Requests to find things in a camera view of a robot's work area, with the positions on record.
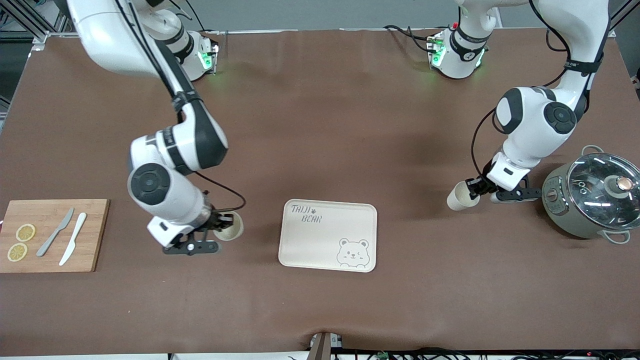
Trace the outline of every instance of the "lemon slice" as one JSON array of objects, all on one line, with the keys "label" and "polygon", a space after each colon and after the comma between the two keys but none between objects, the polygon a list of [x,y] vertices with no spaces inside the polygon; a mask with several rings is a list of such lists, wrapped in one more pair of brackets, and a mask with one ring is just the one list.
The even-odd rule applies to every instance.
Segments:
[{"label": "lemon slice", "polygon": [[27,256],[27,248],[26,244],[23,243],[15,243],[9,248],[9,252],[7,252],[6,257],[11,262],[16,262],[24,259]]},{"label": "lemon slice", "polygon": [[18,228],[15,232],[15,238],[18,241],[29,241],[33,239],[36,234],[36,227],[31,224],[24,224]]}]

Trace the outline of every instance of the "black cable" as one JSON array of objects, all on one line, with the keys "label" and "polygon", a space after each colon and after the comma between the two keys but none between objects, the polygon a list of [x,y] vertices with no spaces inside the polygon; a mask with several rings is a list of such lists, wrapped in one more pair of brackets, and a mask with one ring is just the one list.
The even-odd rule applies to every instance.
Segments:
[{"label": "black cable", "polygon": [[465,355],[463,352],[456,351],[456,350],[451,350],[451,351],[452,351],[452,352],[454,352],[455,354],[458,354],[458,355],[460,355],[461,357],[463,357],[463,358],[464,358],[464,360],[471,360],[471,359],[469,358],[469,356]]},{"label": "black cable", "polygon": [[471,161],[474,162],[474,167],[476,168],[476,172],[478,173],[478,175],[480,175],[481,177],[484,177],[484,175],[482,175],[482,172],[480,172],[480,168],[478,167],[478,163],[476,161],[476,152],[475,152],[475,147],[476,147],[476,138],[478,136],[478,131],[480,131],[480,127],[482,126],[482,124],[484,123],[484,121],[486,119],[488,119],[489,115],[491,115],[493,112],[495,112],[495,108],[491,109],[483,118],[482,120],[480,120],[480,122],[478,123],[478,126],[476,126],[476,130],[474,131],[474,135],[471,138]]},{"label": "black cable", "polygon": [[189,16],[189,14],[185,14],[185,13],[176,13],[175,15],[176,15],[176,16],[182,16],[182,17],[184,17],[185,19],[189,19],[189,20],[193,21],[193,18],[192,18],[192,17],[190,17],[190,16]]},{"label": "black cable", "polygon": [[142,28],[140,26],[140,21],[138,20],[138,17],[136,16],[136,11],[135,11],[133,5],[131,3],[129,3],[129,8],[131,9],[131,13],[133,15],[133,18],[136,21],[136,24],[138,26],[138,31],[140,32],[140,36],[138,36],[138,33],[136,32],[136,30],[134,28],[134,24],[129,22],[129,19],[127,18],[127,14],[124,12],[124,9],[122,8],[122,5],[120,5],[120,2],[116,1],[116,4],[118,5],[118,9],[120,10],[120,13],[122,14],[122,17],[124,18],[124,21],[126,21],[126,23],[129,25],[129,27],[131,29],[131,33],[133,33],[133,36],[138,41],[138,44],[142,48],[142,51],[145,53],[145,55],[147,55],[147,58],[148,58],[149,62],[151,63],[151,66],[154,67],[154,69],[158,73],[158,76],[160,77],[160,80],[162,80],[162,82],[164,83],[164,86],[166,87],[167,91],[169,92],[171,97],[173,97],[175,94],[173,93],[173,90],[172,90],[171,86],[169,85],[169,81],[167,80],[166,76],[164,75],[164,72],[162,71],[162,69],[160,69],[160,65],[158,64],[156,57],[153,55],[153,53],[151,52],[150,47],[148,46],[147,40],[145,39],[144,33],[142,32]]},{"label": "black cable", "polygon": [[169,2],[170,2],[171,4],[173,4],[176,8],[178,8],[178,10],[180,10],[180,12],[179,12],[179,13],[177,13],[176,15],[178,15],[178,16],[184,16],[185,18],[187,18],[187,19],[189,19],[189,20],[193,21],[193,18],[192,18],[192,17],[190,17],[190,16],[189,16],[189,15],[188,15],[188,14],[187,14],[187,13],[186,13],[186,12],[185,12],[185,11],[184,11],[184,10],[183,10],[179,5],[178,5],[178,4],[176,4],[176,3],[175,3],[175,1],[173,1],[173,0],[169,0]]},{"label": "black cable", "polygon": [[632,350],[632,351],[630,351],[630,352],[627,352],[626,354],[622,355],[622,356],[620,357],[620,359],[624,359],[624,358],[626,358],[626,357],[628,357],[628,356],[631,356],[631,355],[633,355],[633,354],[635,354],[635,353],[637,353],[637,352],[640,352],[640,350]]},{"label": "black cable", "polygon": [[389,30],[389,29],[394,29],[394,30],[398,30],[402,35],[406,36],[406,37],[413,37],[416,38],[418,40],[422,40],[422,41],[426,41],[427,38],[426,37],[417,37],[417,36],[412,36],[411,33],[406,32],[403,28],[400,28],[399,26],[396,25],[387,25],[384,27],[385,29]]},{"label": "black cable", "polygon": [[569,356],[569,355],[573,354],[574,352],[576,352],[576,350],[571,350],[571,351],[567,352],[567,353],[566,353],[566,354],[564,354],[564,355],[560,355],[560,356],[559,356],[559,357],[557,357],[556,359],[564,359],[564,358],[566,358],[567,356]]},{"label": "black cable", "polygon": [[198,21],[198,23],[200,24],[200,29],[202,31],[205,31],[204,29],[204,25],[202,25],[202,21],[200,21],[200,17],[198,16],[198,13],[196,13],[196,11],[193,9],[193,6],[191,5],[191,3],[189,2],[189,0],[185,0],[187,2],[187,5],[189,5],[189,7],[191,8],[191,12],[193,12],[193,15],[196,16],[196,20]]},{"label": "black cable", "polygon": [[145,37],[145,34],[142,32],[142,26],[140,25],[140,20],[138,20],[138,16],[136,15],[136,10],[135,10],[135,8],[134,8],[132,3],[129,3],[129,8],[131,9],[131,14],[133,15],[133,19],[136,21],[136,25],[138,27],[138,31],[140,32],[140,37],[142,38],[142,41],[144,41],[145,46],[148,49],[148,55],[150,55],[150,59],[149,60],[151,61],[151,58],[153,58],[152,61],[155,62],[155,67],[156,67],[156,71],[158,72],[158,76],[160,77],[160,79],[164,83],[164,86],[166,87],[167,91],[169,91],[169,94],[171,94],[171,97],[175,96],[175,94],[173,92],[173,89],[169,85],[169,80],[166,78],[164,72],[162,71],[162,68],[160,67],[160,63],[158,62],[158,59],[156,58],[156,56],[151,51],[151,47],[149,46],[149,43],[147,42],[147,38]]},{"label": "black cable", "polygon": [[566,41],[564,41],[564,38],[562,37],[562,35],[560,35],[560,33],[557,32],[556,29],[554,29],[552,26],[550,26],[545,19],[543,19],[542,15],[540,15],[540,12],[538,11],[538,9],[536,8],[535,5],[533,5],[533,0],[529,0],[529,6],[531,6],[531,10],[533,10],[533,13],[536,14],[536,16],[538,17],[538,19],[540,19],[540,21],[542,21],[542,23],[547,27],[547,29],[551,30],[551,32],[558,37],[558,39],[560,39],[560,42],[564,45],[564,48],[566,49],[566,59],[569,60],[571,59],[571,49],[569,49],[569,45],[566,43]]},{"label": "black cable", "polygon": [[560,78],[562,77],[562,75],[564,75],[564,73],[566,72],[566,69],[563,69],[560,74],[558,74],[558,76],[556,76],[552,81],[549,81],[548,83],[542,85],[544,87],[547,87],[553,83],[555,83],[556,81],[560,80]]},{"label": "black cable", "polygon": [[551,51],[555,51],[558,53],[563,53],[566,51],[566,49],[556,49],[555,47],[551,46],[551,43],[549,42],[549,28],[547,28],[547,34],[545,35],[545,41],[547,42],[547,47],[551,50]]},{"label": "black cable", "polygon": [[409,31],[409,35],[410,35],[410,36],[411,36],[411,38],[413,39],[413,42],[415,43],[415,45],[416,45],[417,47],[419,47],[419,48],[420,48],[420,50],[423,50],[423,51],[425,51],[425,52],[427,52],[427,53],[432,53],[432,54],[434,54],[434,53],[436,52],[435,50],[427,49],[426,47],[422,47],[422,46],[420,46],[420,44],[418,44],[418,40],[416,40],[415,36],[413,35],[413,32],[411,31],[411,26],[407,26],[407,27],[406,27],[406,30],[407,30],[407,31]]},{"label": "black cable", "polygon": [[[550,26],[545,19],[543,19],[542,15],[540,15],[540,12],[538,11],[538,9],[536,8],[535,5],[533,5],[533,0],[529,0],[529,6],[531,6],[531,10],[533,10],[533,13],[536,14],[537,18],[542,21],[542,23],[547,27],[547,29],[549,31],[551,31],[555,36],[558,37],[558,40],[560,40],[560,42],[562,43],[562,45],[564,46],[564,50],[566,51],[566,59],[570,60],[571,59],[571,49],[569,48],[569,44],[566,43],[566,41],[564,40],[564,38],[562,37],[562,35],[560,35],[560,33],[554,29],[552,26]],[[542,86],[549,86],[553,83],[555,83],[556,81],[558,81],[558,79],[560,79],[562,77],[562,75],[564,75],[564,73],[566,72],[566,69],[563,69],[560,74],[558,74],[558,76],[556,76],[556,78],[554,78],[552,81],[549,81],[548,83],[542,85]]]},{"label": "black cable", "polygon": [[233,189],[231,189],[231,188],[229,188],[229,187],[227,187],[225,185],[222,185],[221,183],[219,183],[219,182],[217,182],[215,180],[209,179],[208,177],[202,175],[201,173],[199,173],[197,171],[195,172],[195,174],[197,176],[200,176],[202,179],[205,179],[206,181],[208,181],[208,182],[210,182],[210,183],[212,183],[214,185],[217,185],[217,186],[225,189],[226,191],[228,191],[230,193],[233,193],[235,196],[239,197],[242,200],[242,204],[240,206],[236,206],[235,208],[214,209],[213,210],[214,213],[226,213],[228,211],[240,210],[246,205],[246,199],[239,192],[237,192],[237,191],[235,191],[235,190],[233,190]]},{"label": "black cable", "polygon": [[587,92],[587,95],[585,95],[586,98],[586,102],[584,104],[584,113],[586,114],[587,111],[589,111],[589,105],[591,105],[591,92]]},{"label": "black cable", "polygon": [[617,12],[615,12],[613,15],[611,15],[611,20],[613,20],[613,18],[615,18],[616,16],[618,16],[619,13],[622,12],[622,10],[624,10],[627,6],[629,6],[629,4],[632,2],[633,0],[627,0],[627,2],[620,7],[620,9],[618,9]]},{"label": "black cable", "polygon": [[633,7],[631,7],[631,10],[627,11],[624,15],[622,15],[622,17],[613,26],[609,28],[609,31],[615,29],[616,26],[618,26],[618,24],[625,19],[625,17],[627,17],[630,13],[632,13],[638,7],[638,5],[640,5],[640,3],[636,3]]}]

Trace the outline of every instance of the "brown table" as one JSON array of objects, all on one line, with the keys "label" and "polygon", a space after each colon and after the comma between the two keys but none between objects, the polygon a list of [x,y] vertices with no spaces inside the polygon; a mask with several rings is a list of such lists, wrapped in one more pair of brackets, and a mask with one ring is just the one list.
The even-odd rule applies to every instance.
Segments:
[{"label": "brown table", "polygon": [[[410,38],[383,31],[221,37],[217,76],[196,82],[227,133],[204,173],[246,195],[244,235],[217,255],[166,256],[129,198],[132,139],[173,124],[160,81],[99,68],[78,39],[33,53],[0,137],[0,213],[12,199],[111,199],[96,271],[0,275],[0,354],[299,350],[332,331],[346,347],[640,347],[640,233],[628,245],[560,233],[540,202],[447,209],[474,175],[480,118],[512,86],[556,76],[541,29],[498,30],[483,66],[454,81]],[[639,105],[615,41],[572,138],[535,185],[589,143],[640,163]],[[479,134],[486,162],[503,136]],[[217,206],[235,198],[212,190]],[[291,198],[378,209],[369,274],[278,262]]]}]

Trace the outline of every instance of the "paper cup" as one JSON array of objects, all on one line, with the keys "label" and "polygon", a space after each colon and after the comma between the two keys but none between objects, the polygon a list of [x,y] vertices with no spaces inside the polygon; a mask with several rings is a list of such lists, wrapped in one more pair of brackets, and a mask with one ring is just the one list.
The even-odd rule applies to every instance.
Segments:
[{"label": "paper cup", "polygon": [[451,190],[451,193],[449,193],[449,196],[447,196],[447,205],[449,205],[449,209],[455,211],[461,211],[476,206],[479,201],[480,196],[473,200],[471,199],[469,189],[464,181],[460,181],[456,184],[453,190]]},{"label": "paper cup", "polygon": [[229,211],[228,213],[223,214],[233,214],[234,224],[222,231],[214,231],[213,233],[218,239],[222,241],[231,241],[240,237],[240,235],[242,235],[242,233],[244,232],[244,223],[240,215],[238,215],[238,213],[236,213],[235,211]]}]

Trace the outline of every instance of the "cutting board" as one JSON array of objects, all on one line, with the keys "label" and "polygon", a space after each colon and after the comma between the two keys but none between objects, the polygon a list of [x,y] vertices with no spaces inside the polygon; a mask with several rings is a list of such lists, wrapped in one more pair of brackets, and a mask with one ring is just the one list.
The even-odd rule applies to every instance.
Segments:
[{"label": "cutting board", "polygon": [[[60,231],[47,253],[41,258],[36,256],[40,246],[47,241],[60,222],[74,208],[71,221]],[[98,259],[102,231],[107,220],[109,201],[106,199],[69,199],[69,200],[13,200],[4,215],[0,231],[0,273],[25,272],[92,272]],[[58,263],[67,249],[76,220],[80,213],[86,213],[86,220],[76,238],[76,249],[63,266]],[[7,258],[9,248],[19,242],[15,232],[24,224],[36,228],[33,239],[24,242],[27,256],[17,262]]]}]

